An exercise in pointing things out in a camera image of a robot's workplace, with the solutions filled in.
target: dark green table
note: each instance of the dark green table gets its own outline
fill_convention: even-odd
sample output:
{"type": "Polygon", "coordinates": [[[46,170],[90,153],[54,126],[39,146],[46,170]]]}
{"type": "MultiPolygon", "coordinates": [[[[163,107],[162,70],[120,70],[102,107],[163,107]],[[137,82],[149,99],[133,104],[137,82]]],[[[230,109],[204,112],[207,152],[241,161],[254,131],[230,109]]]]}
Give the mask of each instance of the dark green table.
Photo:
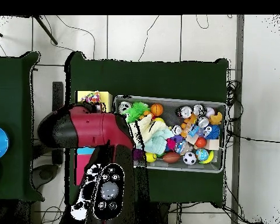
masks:
{"type": "Polygon", "coordinates": [[[40,54],[0,57],[0,127],[10,146],[0,158],[0,199],[42,201],[31,185],[32,169],[32,68],[40,54]]]}
{"type": "MultiPolygon", "coordinates": [[[[127,62],[85,60],[72,52],[65,64],[66,101],[75,102],[77,90],[108,91],[114,96],[131,95],[170,99],[226,102],[228,61],[215,62],[127,62]]],[[[69,203],[74,186],[74,150],[70,152],[69,203]]],[[[223,171],[197,173],[149,170],[150,200],[161,202],[223,202],[223,171]]]]}

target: gray plastic bin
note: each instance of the gray plastic bin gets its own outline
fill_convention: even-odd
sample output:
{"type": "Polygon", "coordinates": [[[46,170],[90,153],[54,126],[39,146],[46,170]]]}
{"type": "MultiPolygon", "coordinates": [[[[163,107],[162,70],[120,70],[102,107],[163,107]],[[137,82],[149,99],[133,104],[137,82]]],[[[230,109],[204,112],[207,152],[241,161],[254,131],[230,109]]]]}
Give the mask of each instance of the gray plastic bin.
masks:
{"type": "MultiPolygon", "coordinates": [[[[223,170],[225,165],[225,142],[226,142],[226,109],[225,103],[209,102],[209,101],[195,101],[195,100],[176,100],[176,99],[164,99],[164,98],[152,98],[152,97],[141,97],[141,96],[116,96],[113,101],[113,110],[115,113],[118,112],[118,106],[121,102],[143,102],[151,106],[153,103],[160,103],[164,110],[160,116],[164,119],[167,126],[181,125],[183,123],[182,118],[178,118],[175,114],[176,108],[180,106],[193,107],[195,104],[203,104],[213,109],[218,110],[222,115],[223,119],[220,125],[220,149],[214,151],[214,158],[211,163],[188,166],[183,162],[183,157],[176,163],[168,164],[165,163],[161,158],[157,159],[153,163],[147,163],[148,169],[160,169],[160,170],[174,170],[174,171],[185,171],[185,172],[204,172],[204,173],[219,173],[223,170]]],[[[134,161],[135,166],[144,166],[144,161],[134,161]]]]}

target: red ball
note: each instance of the red ball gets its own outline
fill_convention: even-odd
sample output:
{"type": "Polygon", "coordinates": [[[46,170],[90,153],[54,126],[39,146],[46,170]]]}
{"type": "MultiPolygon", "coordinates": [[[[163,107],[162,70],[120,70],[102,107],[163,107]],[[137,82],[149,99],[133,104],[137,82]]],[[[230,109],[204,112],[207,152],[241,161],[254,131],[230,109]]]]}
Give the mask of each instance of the red ball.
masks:
{"type": "Polygon", "coordinates": [[[205,138],[203,137],[200,137],[197,139],[195,145],[198,147],[198,148],[203,148],[207,143],[207,140],[205,140],[205,138]]]}

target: basketball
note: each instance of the basketball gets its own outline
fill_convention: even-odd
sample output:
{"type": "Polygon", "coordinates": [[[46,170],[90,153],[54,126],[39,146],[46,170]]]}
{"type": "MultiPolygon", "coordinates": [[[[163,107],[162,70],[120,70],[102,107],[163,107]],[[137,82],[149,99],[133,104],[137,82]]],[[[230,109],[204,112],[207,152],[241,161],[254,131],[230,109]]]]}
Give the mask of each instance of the basketball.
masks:
{"type": "Polygon", "coordinates": [[[150,112],[154,116],[160,116],[163,113],[163,106],[158,103],[152,104],[152,106],[150,108],[150,112]]]}

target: soccer ball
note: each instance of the soccer ball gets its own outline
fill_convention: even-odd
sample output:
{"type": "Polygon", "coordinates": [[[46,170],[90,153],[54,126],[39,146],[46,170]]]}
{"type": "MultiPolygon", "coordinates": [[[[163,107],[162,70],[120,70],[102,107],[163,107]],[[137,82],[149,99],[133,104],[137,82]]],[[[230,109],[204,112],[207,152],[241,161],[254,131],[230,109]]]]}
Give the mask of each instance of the soccer ball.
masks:
{"type": "Polygon", "coordinates": [[[194,165],[197,161],[197,158],[194,153],[187,152],[183,156],[184,163],[187,165],[194,165]]]}

